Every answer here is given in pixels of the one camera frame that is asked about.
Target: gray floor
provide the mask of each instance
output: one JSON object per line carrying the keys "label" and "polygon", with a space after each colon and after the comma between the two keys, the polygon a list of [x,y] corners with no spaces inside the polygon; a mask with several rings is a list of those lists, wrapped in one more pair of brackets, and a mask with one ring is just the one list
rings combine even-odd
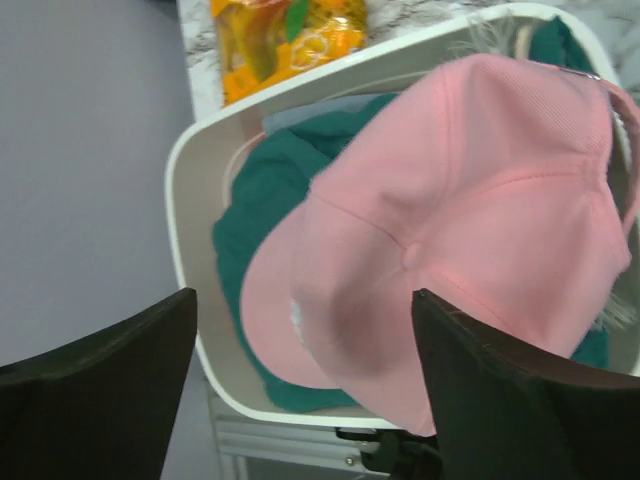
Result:
{"label": "gray floor", "polygon": [[386,478],[256,458],[248,461],[248,467],[251,480],[381,480]]}
{"label": "gray floor", "polygon": [[[175,5],[0,2],[0,365],[177,289],[169,150],[192,122]],[[166,480],[219,478],[198,365]]]}

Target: plastic bag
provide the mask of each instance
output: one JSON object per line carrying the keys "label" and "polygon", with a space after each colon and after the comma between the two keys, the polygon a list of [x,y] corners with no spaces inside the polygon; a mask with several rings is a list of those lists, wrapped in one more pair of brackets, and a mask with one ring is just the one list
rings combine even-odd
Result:
{"label": "plastic bag", "polygon": [[225,104],[359,50],[364,0],[211,0]]}

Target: white logo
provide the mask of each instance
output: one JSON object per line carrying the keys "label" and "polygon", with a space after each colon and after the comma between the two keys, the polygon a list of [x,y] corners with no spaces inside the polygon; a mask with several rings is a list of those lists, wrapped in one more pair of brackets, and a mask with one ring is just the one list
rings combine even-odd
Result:
{"label": "white logo", "polygon": [[300,331],[300,324],[302,323],[302,313],[300,312],[300,305],[294,300],[291,300],[291,323],[293,323],[293,328],[296,331],[296,335],[298,335],[298,340],[304,346],[304,342],[302,341],[302,333]]}

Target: green towel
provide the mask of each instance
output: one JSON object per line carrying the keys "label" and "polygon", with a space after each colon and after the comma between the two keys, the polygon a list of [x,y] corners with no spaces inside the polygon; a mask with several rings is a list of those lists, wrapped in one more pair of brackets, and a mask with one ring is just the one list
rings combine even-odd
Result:
{"label": "green towel", "polygon": [[382,95],[359,112],[327,113],[266,138],[238,173],[231,190],[231,206],[213,227],[220,284],[240,343],[262,377],[273,404],[290,412],[356,402],[342,390],[316,390],[284,382],[260,363],[247,343],[240,321],[242,280],[267,234],[304,200],[311,178],[326,168],[394,97]]}
{"label": "green towel", "polygon": [[[529,59],[581,72],[596,73],[586,53],[560,17],[545,23],[533,33]],[[607,368],[609,335],[604,330],[588,332],[571,358],[592,367]]]}

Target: blue fabric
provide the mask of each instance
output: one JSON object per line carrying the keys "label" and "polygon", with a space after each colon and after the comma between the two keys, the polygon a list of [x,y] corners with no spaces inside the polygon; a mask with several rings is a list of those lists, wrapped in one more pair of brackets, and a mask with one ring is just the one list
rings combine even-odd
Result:
{"label": "blue fabric", "polygon": [[333,98],[302,107],[290,108],[289,110],[265,117],[264,120],[262,120],[262,129],[264,130],[264,134],[269,136],[278,130],[292,127],[310,118],[324,115],[325,113],[356,113],[379,96],[380,94],[378,93],[370,95],[350,95],[348,97]]}

